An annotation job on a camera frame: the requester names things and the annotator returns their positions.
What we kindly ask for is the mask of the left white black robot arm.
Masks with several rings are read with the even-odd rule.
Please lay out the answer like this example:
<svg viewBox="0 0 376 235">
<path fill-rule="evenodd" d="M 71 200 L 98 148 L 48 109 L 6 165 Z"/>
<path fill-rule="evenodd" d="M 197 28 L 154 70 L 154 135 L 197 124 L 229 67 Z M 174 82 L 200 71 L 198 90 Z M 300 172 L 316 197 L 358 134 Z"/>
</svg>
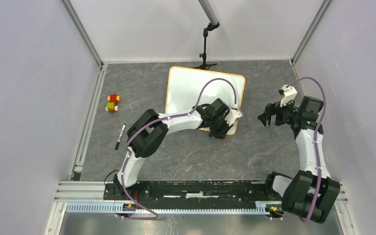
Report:
<svg viewBox="0 0 376 235">
<path fill-rule="evenodd" d="M 224 139 L 234 123 L 243 117 L 236 107 L 229 108 L 220 98 L 211 104 L 196 104 L 191 110 L 162 114 L 149 109 L 127 131 L 126 155 L 122 167 L 113 178 L 116 194 L 129 199 L 146 158 L 153 155 L 164 138 L 172 133 L 208 129 L 209 137 Z"/>
</svg>

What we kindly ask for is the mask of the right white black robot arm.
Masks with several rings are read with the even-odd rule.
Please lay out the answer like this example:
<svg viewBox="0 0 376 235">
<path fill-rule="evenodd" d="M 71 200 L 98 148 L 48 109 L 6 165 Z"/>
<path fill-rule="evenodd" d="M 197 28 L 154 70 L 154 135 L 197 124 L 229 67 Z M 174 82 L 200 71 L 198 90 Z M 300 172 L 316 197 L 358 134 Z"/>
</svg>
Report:
<svg viewBox="0 0 376 235">
<path fill-rule="evenodd" d="M 265 127 L 270 126 L 272 117 L 276 126 L 289 125 L 300 157 L 300 170 L 294 178 L 275 171 L 267 175 L 264 196 L 270 200 L 280 196 L 283 211 L 319 224 L 326 221 L 340 192 L 340 183 L 331 178 L 322 150 L 323 127 L 318 116 L 323 107 L 324 101 L 304 96 L 299 107 L 293 100 L 284 106 L 268 103 L 258 116 Z"/>
</svg>

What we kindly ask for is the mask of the yellow framed whiteboard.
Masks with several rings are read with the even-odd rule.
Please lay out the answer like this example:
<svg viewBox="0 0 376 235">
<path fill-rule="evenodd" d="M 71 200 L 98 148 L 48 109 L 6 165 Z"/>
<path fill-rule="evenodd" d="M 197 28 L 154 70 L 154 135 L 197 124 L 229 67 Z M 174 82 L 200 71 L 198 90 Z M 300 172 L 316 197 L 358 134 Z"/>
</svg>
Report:
<svg viewBox="0 0 376 235">
<path fill-rule="evenodd" d="M 196 104 L 223 100 L 229 108 L 240 110 L 245 88 L 242 75 L 173 66 L 169 71 L 163 114 L 189 111 Z M 237 121 L 227 135 L 235 133 Z"/>
</svg>

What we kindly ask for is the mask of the black whiteboard marker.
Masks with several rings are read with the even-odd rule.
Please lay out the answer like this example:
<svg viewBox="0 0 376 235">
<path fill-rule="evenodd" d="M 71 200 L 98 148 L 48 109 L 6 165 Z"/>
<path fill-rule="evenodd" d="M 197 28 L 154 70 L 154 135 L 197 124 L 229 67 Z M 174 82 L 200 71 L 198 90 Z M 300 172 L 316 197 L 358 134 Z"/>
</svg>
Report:
<svg viewBox="0 0 376 235">
<path fill-rule="evenodd" d="M 116 145 L 114 147 L 114 150 L 118 150 L 118 147 L 120 145 L 120 142 L 121 142 L 121 139 L 123 137 L 123 134 L 124 134 L 124 131 L 125 131 L 125 128 L 126 128 L 126 124 L 123 124 L 121 130 L 120 130 L 120 133 L 119 133 L 119 137 L 117 139 L 117 142 L 116 142 Z"/>
</svg>

